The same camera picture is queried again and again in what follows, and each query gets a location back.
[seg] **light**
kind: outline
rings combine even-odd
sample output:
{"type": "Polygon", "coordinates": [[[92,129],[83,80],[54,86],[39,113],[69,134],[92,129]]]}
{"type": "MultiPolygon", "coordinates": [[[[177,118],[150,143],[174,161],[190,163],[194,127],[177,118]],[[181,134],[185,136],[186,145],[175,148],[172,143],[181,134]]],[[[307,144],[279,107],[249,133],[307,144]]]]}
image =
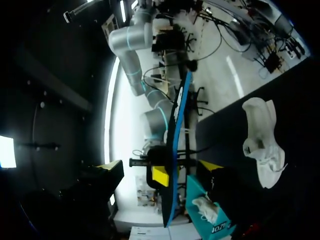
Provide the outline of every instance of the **light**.
{"type": "Polygon", "coordinates": [[[123,0],[120,1],[120,8],[121,8],[121,14],[122,14],[122,21],[126,22],[127,19],[126,19],[125,5],[123,0]]]}
{"type": "Polygon", "coordinates": [[[110,163],[110,155],[109,155],[109,137],[110,137],[110,117],[111,117],[111,106],[113,102],[116,78],[118,73],[120,60],[118,57],[115,58],[113,69],[111,72],[108,95],[106,100],[106,110],[105,110],[105,122],[104,122],[104,163],[110,163]]]}
{"type": "Polygon", "coordinates": [[[230,68],[230,70],[231,70],[231,73],[232,73],[232,75],[233,75],[234,83],[235,83],[235,86],[236,86],[236,90],[237,90],[237,92],[238,92],[238,94],[239,94],[239,97],[240,97],[240,98],[243,98],[243,97],[245,96],[244,90],[243,90],[243,88],[242,88],[242,85],[241,85],[241,82],[240,82],[238,73],[237,73],[237,71],[236,71],[236,68],[235,68],[235,66],[234,66],[234,64],[233,64],[230,56],[227,56],[227,57],[226,57],[226,62],[228,63],[229,68],[230,68]]]}
{"type": "Polygon", "coordinates": [[[113,206],[115,204],[116,200],[115,200],[115,195],[112,194],[112,196],[110,197],[110,203],[111,203],[111,206],[113,206]]]}
{"type": "Polygon", "coordinates": [[[135,1],[131,4],[131,9],[133,10],[137,5],[138,5],[138,0],[135,0],[135,1]]]}
{"type": "Polygon", "coordinates": [[[13,138],[0,136],[0,166],[3,169],[17,167],[13,138]]]}

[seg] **yellow block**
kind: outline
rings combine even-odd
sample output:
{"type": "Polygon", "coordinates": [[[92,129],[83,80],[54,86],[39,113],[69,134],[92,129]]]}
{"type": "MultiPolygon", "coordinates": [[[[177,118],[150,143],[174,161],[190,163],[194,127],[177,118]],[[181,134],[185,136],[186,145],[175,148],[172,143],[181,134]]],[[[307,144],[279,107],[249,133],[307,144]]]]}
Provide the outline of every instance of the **yellow block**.
{"type": "Polygon", "coordinates": [[[119,162],[120,162],[120,160],[112,161],[112,162],[110,162],[108,164],[103,164],[103,165],[100,165],[100,166],[96,166],[96,168],[103,168],[103,169],[111,170],[119,162]]]}
{"type": "Polygon", "coordinates": [[[153,166],[152,167],[152,180],[157,181],[161,185],[169,186],[169,175],[164,166],[153,166]]]}
{"type": "Polygon", "coordinates": [[[219,166],[219,165],[216,165],[216,164],[213,164],[213,163],[210,163],[210,162],[207,162],[207,161],[203,161],[203,160],[199,160],[200,163],[202,163],[203,166],[205,166],[206,169],[208,169],[210,172],[212,170],[215,170],[215,169],[222,169],[223,166],[219,166]]]}

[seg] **black wall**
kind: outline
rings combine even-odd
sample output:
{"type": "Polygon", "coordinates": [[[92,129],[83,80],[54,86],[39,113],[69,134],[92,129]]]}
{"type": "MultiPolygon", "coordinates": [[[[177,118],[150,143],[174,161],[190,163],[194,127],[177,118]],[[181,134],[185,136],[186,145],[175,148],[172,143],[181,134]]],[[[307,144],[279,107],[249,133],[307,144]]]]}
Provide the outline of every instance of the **black wall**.
{"type": "Polygon", "coordinates": [[[115,56],[101,24],[112,10],[105,0],[86,9],[75,22],[66,23],[63,13],[84,2],[6,3],[8,11],[14,10],[15,22],[8,21],[6,28],[10,39],[4,49],[8,55],[6,74],[1,80],[0,135],[15,140],[17,168],[6,173],[18,197],[41,188],[57,196],[60,189],[77,180],[81,164],[104,162],[103,109],[115,56]],[[17,49],[21,46],[61,83],[87,100],[91,110],[80,109],[67,99],[60,104],[60,93],[44,84],[45,75],[37,79],[17,64],[17,49]],[[38,107],[35,116],[41,101],[45,108],[38,107]],[[34,116],[34,141],[60,144],[58,151],[18,147],[18,143],[32,143],[34,116]]]}

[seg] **shoe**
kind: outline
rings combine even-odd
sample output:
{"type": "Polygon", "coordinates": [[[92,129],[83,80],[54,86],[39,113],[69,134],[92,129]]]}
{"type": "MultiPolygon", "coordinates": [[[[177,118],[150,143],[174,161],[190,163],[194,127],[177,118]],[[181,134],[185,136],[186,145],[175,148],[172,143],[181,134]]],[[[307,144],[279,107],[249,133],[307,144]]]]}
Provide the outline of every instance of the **shoe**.
{"type": "Polygon", "coordinates": [[[192,204],[198,207],[202,220],[207,220],[213,225],[216,223],[219,209],[216,205],[203,196],[192,200],[192,204]]]}
{"type": "Polygon", "coordinates": [[[277,144],[274,130],[277,122],[272,100],[253,97],[243,103],[248,121],[248,138],[243,143],[246,157],[256,160],[259,181],[271,189],[285,170],[285,151],[277,144]]]}

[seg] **ceiling light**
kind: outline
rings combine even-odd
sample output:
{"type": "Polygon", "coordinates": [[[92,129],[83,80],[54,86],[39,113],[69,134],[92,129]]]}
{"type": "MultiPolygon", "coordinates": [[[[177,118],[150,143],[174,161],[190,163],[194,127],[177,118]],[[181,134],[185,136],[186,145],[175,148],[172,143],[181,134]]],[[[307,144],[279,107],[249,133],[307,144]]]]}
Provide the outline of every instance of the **ceiling light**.
{"type": "Polygon", "coordinates": [[[115,204],[116,200],[115,200],[115,195],[112,194],[112,196],[110,197],[110,203],[111,203],[111,206],[113,206],[115,204]]]}
{"type": "Polygon", "coordinates": [[[125,12],[125,5],[123,0],[120,1],[120,7],[121,7],[121,14],[122,14],[122,21],[126,22],[126,12],[125,12]]]}
{"type": "Polygon", "coordinates": [[[0,136],[0,166],[3,169],[17,167],[13,138],[0,136]]]}
{"type": "Polygon", "coordinates": [[[135,0],[135,1],[131,4],[131,9],[134,9],[137,5],[138,5],[138,0],[135,0]]]}

